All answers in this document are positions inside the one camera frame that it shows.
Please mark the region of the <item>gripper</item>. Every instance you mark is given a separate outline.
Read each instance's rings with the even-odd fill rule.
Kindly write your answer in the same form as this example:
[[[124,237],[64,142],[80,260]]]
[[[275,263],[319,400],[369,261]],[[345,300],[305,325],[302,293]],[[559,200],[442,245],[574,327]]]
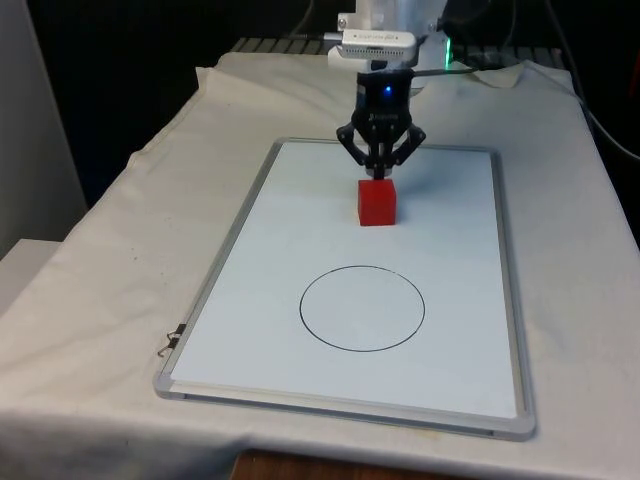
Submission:
[[[389,176],[393,168],[402,165],[426,138],[421,128],[411,124],[409,98],[413,76],[412,70],[357,74],[356,104],[351,116],[353,125],[348,123],[337,128],[336,138],[372,179]],[[369,155],[355,142],[355,129],[371,132],[373,127],[382,132],[405,132],[408,129],[404,142],[396,149],[392,144],[382,146],[379,172]]]

